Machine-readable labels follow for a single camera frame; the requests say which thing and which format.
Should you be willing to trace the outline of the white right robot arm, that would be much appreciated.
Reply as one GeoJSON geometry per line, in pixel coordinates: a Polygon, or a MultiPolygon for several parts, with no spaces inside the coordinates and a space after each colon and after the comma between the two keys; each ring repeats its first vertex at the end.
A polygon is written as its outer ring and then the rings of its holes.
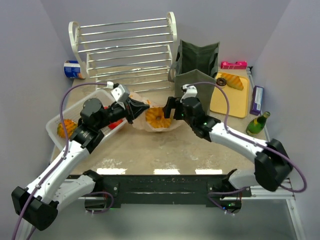
{"type": "Polygon", "coordinates": [[[219,119],[207,115],[196,97],[181,99],[170,96],[163,112],[165,118],[173,112],[173,118],[185,121],[199,138],[228,147],[254,164],[253,170],[229,172],[222,181],[222,190],[261,186],[274,192],[293,169],[285,160],[287,153],[281,142],[275,139],[267,142],[225,126],[219,119]]]}

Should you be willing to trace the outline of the green fabric grocery bag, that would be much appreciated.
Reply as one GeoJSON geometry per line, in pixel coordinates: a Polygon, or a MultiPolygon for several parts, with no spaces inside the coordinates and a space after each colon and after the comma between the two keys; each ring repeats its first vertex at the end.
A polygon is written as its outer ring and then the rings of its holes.
{"type": "Polygon", "coordinates": [[[215,88],[214,85],[207,83],[216,83],[219,47],[219,42],[197,46],[181,40],[175,62],[172,63],[168,73],[168,81],[174,83],[174,96],[177,98],[181,98],[184,94],[183,85],[201,83],[196,85],[197,98],[207,114],[210,113],[210,103],[215,88]]]}

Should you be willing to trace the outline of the croissant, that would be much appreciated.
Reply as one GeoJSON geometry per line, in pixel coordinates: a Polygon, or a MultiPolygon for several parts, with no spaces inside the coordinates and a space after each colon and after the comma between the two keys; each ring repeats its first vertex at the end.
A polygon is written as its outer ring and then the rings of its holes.
{"type": "Polygon", "coordinates": [[[239,76],[229,73],[221,73],[220,77],[226,80],[226,84],[229,87],[239,91],[242,91],[244,89],[244,86],[239,76]]]}

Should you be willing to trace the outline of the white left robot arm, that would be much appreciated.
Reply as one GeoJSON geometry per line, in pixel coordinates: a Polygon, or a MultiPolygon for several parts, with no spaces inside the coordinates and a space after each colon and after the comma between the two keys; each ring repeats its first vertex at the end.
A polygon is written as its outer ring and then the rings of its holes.
{"type": "Polygon", "coordinates": [[[121,119],[130,124],[149,105],[128,97],[105,108],[97,98],[83,103],[78,126],[60,155],[27,187],[17,186],[11,193],[15,212],[36,229],[47,229],[58,215],[62,203],[54,195],[71,171],[99,145],[104,138],[102,128],[121,119]]]}

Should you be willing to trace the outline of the banana print plastic bag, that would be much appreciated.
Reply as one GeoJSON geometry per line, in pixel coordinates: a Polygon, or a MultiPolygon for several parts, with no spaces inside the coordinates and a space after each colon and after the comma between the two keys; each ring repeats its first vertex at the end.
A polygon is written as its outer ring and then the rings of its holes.
{"type": "Polygon", "coordinates": [[[173,119],[173,114],[169,118],[164,118],[164,103],[155,101],[154,97],[145,97],[136,92],[129,95],[132,99],[149,104],[150,108],[145,110],[133,121],[133,128],[147,132],[170,132],[182,125],[181,121],[173,119]]]}

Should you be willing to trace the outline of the chocolate donut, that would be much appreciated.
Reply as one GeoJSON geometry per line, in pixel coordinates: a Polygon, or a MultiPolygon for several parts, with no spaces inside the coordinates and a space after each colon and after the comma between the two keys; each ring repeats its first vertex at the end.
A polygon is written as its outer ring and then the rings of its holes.
{"type": "Polygon", "coordinates": [[[216,79],[216,84],[221,88],[224,88],[227,85],[227,80],[223,77],[219,77],[216,79]]]}

